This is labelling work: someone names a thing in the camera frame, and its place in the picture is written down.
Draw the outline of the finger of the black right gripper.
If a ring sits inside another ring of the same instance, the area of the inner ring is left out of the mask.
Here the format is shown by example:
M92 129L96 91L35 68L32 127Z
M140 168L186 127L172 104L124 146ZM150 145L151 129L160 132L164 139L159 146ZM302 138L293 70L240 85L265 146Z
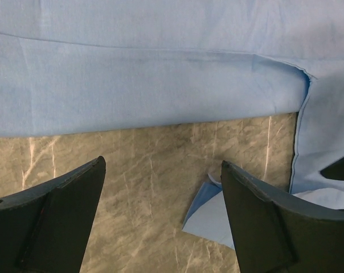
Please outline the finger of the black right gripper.
M320 171L326 179L344 181L344 157Z

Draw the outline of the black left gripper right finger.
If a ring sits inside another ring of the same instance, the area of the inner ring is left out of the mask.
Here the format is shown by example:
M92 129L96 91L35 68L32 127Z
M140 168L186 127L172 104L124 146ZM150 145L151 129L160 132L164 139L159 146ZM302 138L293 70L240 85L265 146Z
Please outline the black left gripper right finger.
M344 210L300 199L222 162L241 272L344 272Z

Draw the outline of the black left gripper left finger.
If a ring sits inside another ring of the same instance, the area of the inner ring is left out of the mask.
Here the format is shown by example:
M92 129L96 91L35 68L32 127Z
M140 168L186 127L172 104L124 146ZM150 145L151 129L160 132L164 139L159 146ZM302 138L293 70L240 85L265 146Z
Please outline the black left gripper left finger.
M102 156L0 197L0 272L79 272L106 173Z

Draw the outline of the light blue long sleeve shirt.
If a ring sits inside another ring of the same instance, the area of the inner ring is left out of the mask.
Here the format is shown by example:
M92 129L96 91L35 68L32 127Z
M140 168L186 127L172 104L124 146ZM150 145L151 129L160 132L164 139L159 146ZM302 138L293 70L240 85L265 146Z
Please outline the light blue long sleeve shirt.
M344 1L0 1L0 137L298 112L289 190L344 209Z

